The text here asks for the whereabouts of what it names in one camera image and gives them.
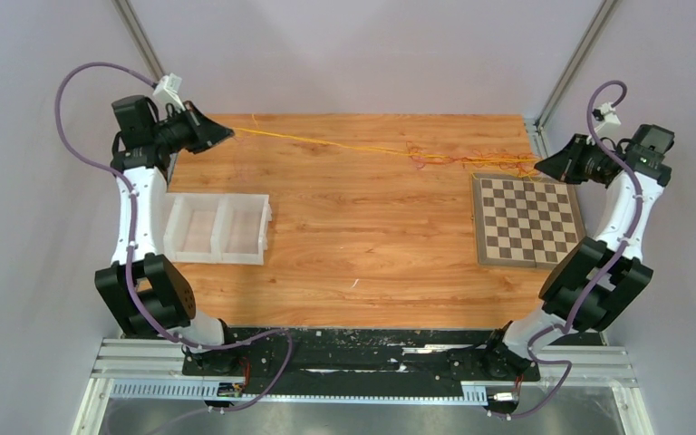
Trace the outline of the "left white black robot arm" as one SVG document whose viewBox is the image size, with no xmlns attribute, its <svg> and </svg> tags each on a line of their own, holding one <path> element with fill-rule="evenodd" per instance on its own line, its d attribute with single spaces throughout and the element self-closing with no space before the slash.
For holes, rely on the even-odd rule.
<svg viewBox="0 0 696 435">
<path fill-rule="evenodd" d="M 208 366 L 229 375 L 241 352 L 226 341 L 223 321 L 198 310 L 188 280 L 166 256 L 162 207 L 173 155 L 210 150 L 234 132 L 192 101 L 167 103 L 164 119 L 145 95 L 117 100 L 112 109 L 119 130 L 108 168 L 120 195 L 119 230 L 111 263 L 96 271 L 95 287 L 125 335 L 161 336 L 207 352 Z"/>
</svg>

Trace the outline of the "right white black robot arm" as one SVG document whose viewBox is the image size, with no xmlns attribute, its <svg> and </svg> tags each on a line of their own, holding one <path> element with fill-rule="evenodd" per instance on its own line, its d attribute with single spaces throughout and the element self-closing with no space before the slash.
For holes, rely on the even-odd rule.
<svg viewBox="0 0 696 435">
<path fill-rule="evenodd" d="M 603 150 L 576 134 L 536 168 L 552 179 L 606 188 L 606 205 L 593 237 L 583 237 L 552 270 L 539 297 L 543 304 L 509 323 L 500 343 L 487 347 L 481 365 L 493 378 L 504 378 L 566 333 L 602 332 L 650 283 L 653 271 L 643 263 L 643 233 L 652 208 L 670 182 L 663 160 L 674 144 L 670 130 L 642 124 L 615 150 Z"/>
</svg>

